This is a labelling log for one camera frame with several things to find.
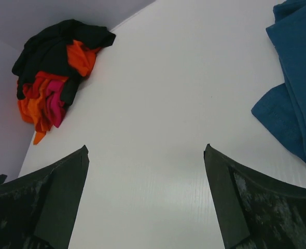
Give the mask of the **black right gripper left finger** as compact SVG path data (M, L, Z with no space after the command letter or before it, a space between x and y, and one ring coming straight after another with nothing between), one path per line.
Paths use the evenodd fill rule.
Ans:
M0 248L68 248L89 168L86 146L7 182L0 175Z

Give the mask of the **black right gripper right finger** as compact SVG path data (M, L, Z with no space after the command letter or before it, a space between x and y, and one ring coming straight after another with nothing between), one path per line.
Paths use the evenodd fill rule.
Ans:
M207 145L204 163L225 248L306 248L306 188Z

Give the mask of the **black printed t shirt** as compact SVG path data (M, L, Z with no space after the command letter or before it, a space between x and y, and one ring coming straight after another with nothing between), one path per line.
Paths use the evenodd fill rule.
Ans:
M72 105L79 84L84 79L79 71L68 61L67 46L74 41L82 42L89 50L112 46L116 34L104 26L88 25L69 19L49 26L32 36L12 67L12 73L18 76L17 99L23 100L24 85L32 85L39 71L68 77L60 99L66 105Z

